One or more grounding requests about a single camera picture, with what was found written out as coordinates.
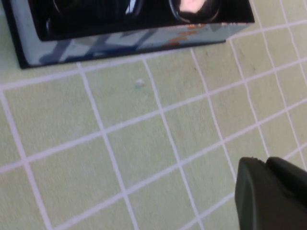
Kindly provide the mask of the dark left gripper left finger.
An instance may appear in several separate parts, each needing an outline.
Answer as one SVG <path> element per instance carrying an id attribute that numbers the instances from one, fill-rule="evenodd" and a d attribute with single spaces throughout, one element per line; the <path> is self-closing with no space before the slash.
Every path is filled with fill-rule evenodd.
<path id="1" fill-rule="evenodd" d="M 256 158 L 239 160 L 235 204 L 241 230 L 305 230 L 307 201 L 299 201 Z"/>

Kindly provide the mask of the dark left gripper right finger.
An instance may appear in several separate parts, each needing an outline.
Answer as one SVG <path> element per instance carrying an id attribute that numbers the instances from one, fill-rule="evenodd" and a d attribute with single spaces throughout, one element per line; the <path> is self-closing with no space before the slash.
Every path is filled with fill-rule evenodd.
<path id="1" fill-rule="evenodd" d="M 278 157 L 269 157 L 265 164 L 299 201 L 307 200 L 306 171 Z"/>

